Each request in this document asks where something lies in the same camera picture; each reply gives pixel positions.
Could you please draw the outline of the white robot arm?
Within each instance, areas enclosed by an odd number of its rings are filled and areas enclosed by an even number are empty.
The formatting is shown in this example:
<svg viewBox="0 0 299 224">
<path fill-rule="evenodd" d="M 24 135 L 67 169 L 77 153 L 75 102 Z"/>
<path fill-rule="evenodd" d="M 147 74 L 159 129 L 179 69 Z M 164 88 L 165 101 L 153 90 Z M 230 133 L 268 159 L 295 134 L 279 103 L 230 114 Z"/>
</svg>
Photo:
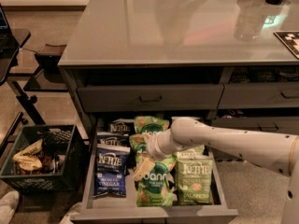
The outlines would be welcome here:
<svg viewBox="0 0 299 224">
<path fill-rule="evenodd" d="M 295 224 L 299 220 L 298 135 L 212 127 L 196 119 L 179 117 L 168 130 L 154 134 L 146 143 L 147 157 L 137 166 L 134 180 L 149 173 L 156 161 L 205 145 L 287 176 L 290 183 L 281 224 Z"/>
</svg>

